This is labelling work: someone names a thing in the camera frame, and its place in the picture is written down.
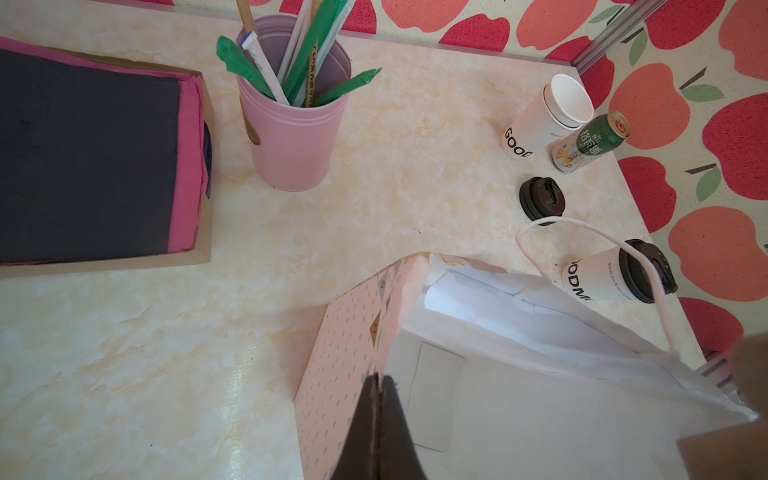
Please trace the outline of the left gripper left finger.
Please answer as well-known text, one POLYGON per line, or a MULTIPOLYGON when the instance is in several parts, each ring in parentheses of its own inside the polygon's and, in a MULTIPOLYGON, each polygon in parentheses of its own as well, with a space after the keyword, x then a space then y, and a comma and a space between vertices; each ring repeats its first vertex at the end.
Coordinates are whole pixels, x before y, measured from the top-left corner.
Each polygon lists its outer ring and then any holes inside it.
POLYGON ((377 375, 366 378, 332 480, 377 479, 380 389, 377 375))

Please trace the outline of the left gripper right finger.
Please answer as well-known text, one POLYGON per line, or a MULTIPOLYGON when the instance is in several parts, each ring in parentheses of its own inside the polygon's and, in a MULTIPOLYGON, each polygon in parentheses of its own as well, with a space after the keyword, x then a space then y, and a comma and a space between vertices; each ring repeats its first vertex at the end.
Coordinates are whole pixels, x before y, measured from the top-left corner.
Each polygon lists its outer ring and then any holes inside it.
POLYGON ((377 478, 426 479, 391 376, 384 376, 379 387, 377 478))

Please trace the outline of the white paper gift bag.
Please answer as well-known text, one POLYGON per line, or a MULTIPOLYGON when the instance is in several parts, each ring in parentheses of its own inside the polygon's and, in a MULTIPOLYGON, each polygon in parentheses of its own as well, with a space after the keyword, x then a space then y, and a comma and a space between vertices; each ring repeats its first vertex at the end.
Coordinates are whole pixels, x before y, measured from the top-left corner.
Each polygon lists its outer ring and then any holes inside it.
POLYGON ((677 442, 757 420, 679 355, 673 280, 613 238, 634 300, 418 253, 331 302, 294 405, 303 475, 331 479, 367 377, 391 376, 426 479, 685 479, 677 442))

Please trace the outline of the white paper coffee cup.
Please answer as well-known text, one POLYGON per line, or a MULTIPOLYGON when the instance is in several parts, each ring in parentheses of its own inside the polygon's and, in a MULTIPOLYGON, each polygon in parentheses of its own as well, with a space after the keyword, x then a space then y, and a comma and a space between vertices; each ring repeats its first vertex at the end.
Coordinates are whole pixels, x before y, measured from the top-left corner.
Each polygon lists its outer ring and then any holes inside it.
POLYGON ((565 292, 580 301, 634 300, 620 268, 620 248, 567 263, 561 270, 565 292))

